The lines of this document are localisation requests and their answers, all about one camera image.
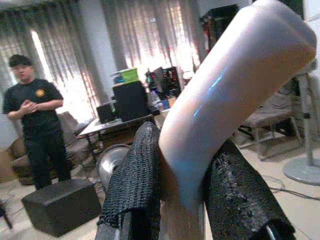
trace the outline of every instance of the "brown couch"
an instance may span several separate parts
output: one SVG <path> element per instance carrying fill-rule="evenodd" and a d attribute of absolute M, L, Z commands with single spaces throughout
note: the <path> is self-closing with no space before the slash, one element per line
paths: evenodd
<path fill-rule="evenodd" d="M 88 158 L 90 155 L 89 146 L 85 139 L 77 139 L 74 132 L 79 131 L 79 128 L 77 129 L 78 122 L 70 115 L 70 113 L 64 112 L 58 116 L 63 129 L 67 160 L 70 168 L 72 168 L 72 166 L 78 165 Z M 26 154 L 23 138 L 19 137 L 16 139 L 7 151 L 13 159 L 10 163 L 11 168 L 19 182 L 22 185 L 32 185 L 34 181 L 31 173 L 31 165 Z M 48 162 L 51 179 L 54 179 L 57 177 L 56 170 L 49 158 Z"/>

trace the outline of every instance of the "black cube stool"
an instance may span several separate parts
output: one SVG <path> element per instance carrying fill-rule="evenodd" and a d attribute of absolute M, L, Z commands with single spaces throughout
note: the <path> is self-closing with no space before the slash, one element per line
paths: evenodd
<path fill-rule="evenodd" d="M 94 184 L 85 179 L 61 181 L 22 199 L 34 228 L 59 237 L 101 212 Z"/>

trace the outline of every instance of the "table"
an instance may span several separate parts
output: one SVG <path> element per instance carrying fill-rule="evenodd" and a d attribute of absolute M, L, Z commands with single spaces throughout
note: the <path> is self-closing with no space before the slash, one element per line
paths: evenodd
<path fill-rule="evenodd" d="M 97 158 L 96 155 L 100 153 L 100 151 L 95 152 L 95 148 L 93 143 L 90 140 L 90 136 L 98 134 L 99 141 L 102 141 L 101 132 L 104 134 L 113 133 L 119 130 L 130 130 L 132 127 L 139 127 L 144 122 L 152 122 L 155 123 L 154 116 L 149 114 L 147 116 L 139 117 L 130 121 L 123 122 L 120 118 L 107 122 L 107 123 L 100 123 L 99 118 L 94 119 L 77 137 L 78 138 L 86 138 L 89 144 L 89 149 L 92 154 L 93 161 L 96 163 Z"/>

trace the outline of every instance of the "person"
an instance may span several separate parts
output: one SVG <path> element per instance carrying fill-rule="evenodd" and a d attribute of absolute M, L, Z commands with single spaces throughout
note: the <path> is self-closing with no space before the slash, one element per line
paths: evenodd
<path fill-rule="evenodd" d="M 22 121 L 35 188 L 51 184 L 48 157 L 59 181 L 71 179 L 63 131 L 55 111 L 64 104 L 62 95 L 52 83 L 33 76 L 32 62 L 26 56 L 11 56 L 9 66 L 19 82 L 5 92 L 3 113 L 12 121 Z"/>

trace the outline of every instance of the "hand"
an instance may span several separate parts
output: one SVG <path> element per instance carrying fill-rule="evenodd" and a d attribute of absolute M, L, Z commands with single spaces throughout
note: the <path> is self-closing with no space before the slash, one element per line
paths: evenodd
<path fill-rule="evenodd" d="M 37 111 L 37 104 L 30 100 L 25 100 L 19 109 L 22 115 L 32 114 Z"/>

